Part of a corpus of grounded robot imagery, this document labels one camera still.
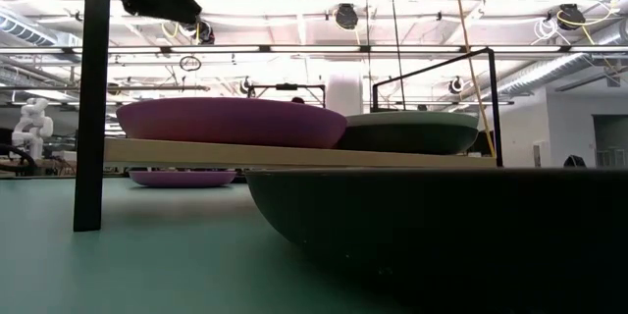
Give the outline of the purple plate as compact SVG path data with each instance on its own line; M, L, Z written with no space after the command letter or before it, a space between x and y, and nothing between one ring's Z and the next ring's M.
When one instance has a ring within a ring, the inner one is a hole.
M130 178L153 188L207 188L231 183L233 171L130 171Z
M345 116L303 103L235 97L181 97L134 102L117 110L127 137L329 149Z

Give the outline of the light green plate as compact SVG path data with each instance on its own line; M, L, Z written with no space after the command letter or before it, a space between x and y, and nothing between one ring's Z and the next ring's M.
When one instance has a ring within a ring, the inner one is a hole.
M432 111L392 111L348 116L349 127L373 125L452 125L476 129L479 119L474 116Z

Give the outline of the dark grey plate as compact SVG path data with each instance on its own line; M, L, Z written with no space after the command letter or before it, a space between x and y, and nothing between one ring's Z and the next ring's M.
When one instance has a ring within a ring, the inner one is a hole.
M477 129L457 125L372 125L347 127L337 149L455 155L473 145Z

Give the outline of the black plate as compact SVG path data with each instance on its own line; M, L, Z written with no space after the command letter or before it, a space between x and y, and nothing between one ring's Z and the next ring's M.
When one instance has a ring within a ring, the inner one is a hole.
M425 314L628 314L628 171L319 169L246 178L288 241Z

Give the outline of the wooden shelf with black legs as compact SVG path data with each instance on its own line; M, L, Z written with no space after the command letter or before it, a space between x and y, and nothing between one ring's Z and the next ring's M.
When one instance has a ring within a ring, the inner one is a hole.
M180 167L252 167L307 169L316 167L495 168L503 165L499 122L487 133L490 158L438 157L384 152L322 150L256 145L111 139L104 136L107 94L110 0L85 0L82 73L79 88L78 168L75 183L75 232L101 229L103 168L152 162Z

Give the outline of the long ceiling light strip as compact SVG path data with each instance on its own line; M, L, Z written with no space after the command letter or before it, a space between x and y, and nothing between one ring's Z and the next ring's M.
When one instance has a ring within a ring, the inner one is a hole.
M218 46L114 46L109 54L212 54L212 53L401 53L401 54L453 54L491 49L505 54L610 54L628 53L628 45L218 45Z

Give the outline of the white robot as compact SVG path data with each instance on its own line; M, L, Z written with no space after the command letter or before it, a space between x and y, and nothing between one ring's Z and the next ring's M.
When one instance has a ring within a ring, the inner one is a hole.
M20 120L12 132L12 145L33 160L42 158L44 139L53 134L54 122L45 114L48 105L45 98L29 98L21 107Z

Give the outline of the green table mat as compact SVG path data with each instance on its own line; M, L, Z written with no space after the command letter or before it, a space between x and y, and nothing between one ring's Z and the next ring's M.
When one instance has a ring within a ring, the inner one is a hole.
M364 284L279 235L243 185L103 188L73 229L71 179L0 180L0 314L628 314L628 264L601 275Z

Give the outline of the silver air duct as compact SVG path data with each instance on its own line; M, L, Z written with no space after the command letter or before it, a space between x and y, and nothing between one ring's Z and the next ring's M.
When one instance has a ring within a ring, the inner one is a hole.
M501 78L497 83L497 93L515 95L534 90L546 83L577 73L589 67L594 59L593 54L601 54L605 46L610 51L619 46L628 47L628 19L607 26L591 35L595 45L588 45L583 39L572 46L574 52L556 57L548 61L535 62L520 71Z
M34 46L65 46L63 37L48 27L33 22L7 8L0 7L0 32Z

